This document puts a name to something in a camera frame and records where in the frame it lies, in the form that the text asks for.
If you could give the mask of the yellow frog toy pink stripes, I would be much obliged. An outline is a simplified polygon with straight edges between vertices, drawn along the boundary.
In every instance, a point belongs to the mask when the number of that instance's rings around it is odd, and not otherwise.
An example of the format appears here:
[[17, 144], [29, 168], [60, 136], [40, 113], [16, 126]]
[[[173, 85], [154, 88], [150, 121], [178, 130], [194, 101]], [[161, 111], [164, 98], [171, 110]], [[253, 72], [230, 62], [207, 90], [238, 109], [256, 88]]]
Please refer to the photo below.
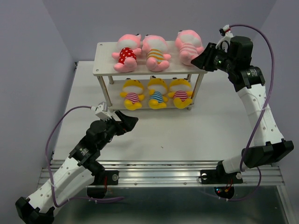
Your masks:
[[127, 78], [120, 92], [125, 108], [131, 111], [142, 108], [141, 102], [145, 98], [143, 92], [144, 86], [139, 80]]

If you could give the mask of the yellow frog toy red stripes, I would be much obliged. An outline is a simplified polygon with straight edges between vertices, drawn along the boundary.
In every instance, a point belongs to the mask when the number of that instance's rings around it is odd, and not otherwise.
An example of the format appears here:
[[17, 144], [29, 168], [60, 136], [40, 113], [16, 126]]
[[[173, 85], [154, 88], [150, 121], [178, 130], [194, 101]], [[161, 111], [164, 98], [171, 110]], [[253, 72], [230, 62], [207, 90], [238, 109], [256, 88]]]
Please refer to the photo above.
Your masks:
[[187, 78], [174, 77], [169, 84], [168, 97], [178, 109], [187, 108], [192, 103], [192, 85]]

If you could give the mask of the pink frog toy orange stripes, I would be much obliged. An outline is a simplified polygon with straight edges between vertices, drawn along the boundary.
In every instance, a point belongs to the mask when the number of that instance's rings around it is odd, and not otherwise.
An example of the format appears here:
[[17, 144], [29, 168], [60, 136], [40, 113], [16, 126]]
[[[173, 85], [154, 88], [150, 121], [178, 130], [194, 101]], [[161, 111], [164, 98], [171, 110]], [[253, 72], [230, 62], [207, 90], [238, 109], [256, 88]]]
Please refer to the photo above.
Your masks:
[[150, 71], [161, 72], [169, 68], [171, 55], [166, 40], [158, 35], [146, 35], [142, 41], [146, 66]]

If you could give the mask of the yellow frog toy blue stripes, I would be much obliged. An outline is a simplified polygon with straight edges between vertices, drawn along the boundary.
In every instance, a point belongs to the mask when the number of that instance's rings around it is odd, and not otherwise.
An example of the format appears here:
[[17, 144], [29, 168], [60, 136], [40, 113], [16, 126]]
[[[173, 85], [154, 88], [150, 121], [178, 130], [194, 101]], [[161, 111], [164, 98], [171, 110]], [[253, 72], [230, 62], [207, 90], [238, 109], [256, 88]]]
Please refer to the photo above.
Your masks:
[[165, 96], [168, 93], [166, 82], [161, 78], [151, 76], [147, 88], [149, 90], [149, 107], [151, 109], [166, 108], [168, 102], [168, 98]]

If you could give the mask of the pink frog toy polka dots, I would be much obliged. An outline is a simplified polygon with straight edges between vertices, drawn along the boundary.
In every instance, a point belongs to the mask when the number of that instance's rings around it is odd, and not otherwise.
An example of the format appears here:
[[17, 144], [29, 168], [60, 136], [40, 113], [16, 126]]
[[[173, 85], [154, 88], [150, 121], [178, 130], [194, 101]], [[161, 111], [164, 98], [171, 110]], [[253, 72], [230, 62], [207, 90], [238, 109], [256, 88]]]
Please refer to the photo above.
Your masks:
[[141, 34], [125, 34], [117, 42], [117, 51], [112, 58], [117, 61], [114, 70], [120, 73], [132, 72], [137, 68], [137, 56], [142, 53]]

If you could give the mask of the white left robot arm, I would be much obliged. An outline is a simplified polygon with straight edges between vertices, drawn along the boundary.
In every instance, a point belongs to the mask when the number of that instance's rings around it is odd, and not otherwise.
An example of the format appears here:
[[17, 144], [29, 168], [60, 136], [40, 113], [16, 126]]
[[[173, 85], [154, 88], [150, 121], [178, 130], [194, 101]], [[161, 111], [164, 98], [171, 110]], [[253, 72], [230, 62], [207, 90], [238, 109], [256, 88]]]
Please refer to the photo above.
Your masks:
[[70, 152], [60, 168], [50, 172], [49, 180], [28, 197], [20, 197], [16, 210], [26, 224], [51, 224], [54, 217], [66, 203], [76, 199], [76, 194], [94, 183], [107, 183], [107, 172], [97, 162], [101, 150], [114, 136], [132, 131], [138, 122], [137, 117], [130, 117], [116, 111], [115, 120], [107, 112], [98, 110], [96, 120], [90, 124], [85, 136]]

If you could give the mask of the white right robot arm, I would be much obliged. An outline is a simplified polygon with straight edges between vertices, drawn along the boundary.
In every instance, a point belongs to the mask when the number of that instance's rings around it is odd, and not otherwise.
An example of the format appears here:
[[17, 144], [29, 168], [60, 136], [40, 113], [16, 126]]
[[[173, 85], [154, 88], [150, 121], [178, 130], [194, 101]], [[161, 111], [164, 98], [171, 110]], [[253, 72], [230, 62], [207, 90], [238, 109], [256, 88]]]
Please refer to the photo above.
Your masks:
[[205, 71], [221, 70], [228, 74], [254, 134], [240, 155], [218, 162], [215, 169], [202, 170], [199, 176], [202, 184], [242, 183], [242, 171], [278, 162], [294, 149], [293, 142], [285, 140], [276, 125], [262, 71], [251, 65], [253, 42], [248, 37], [235, 36], [225, 43], [227, 50], [210, 42], [191, 63]]

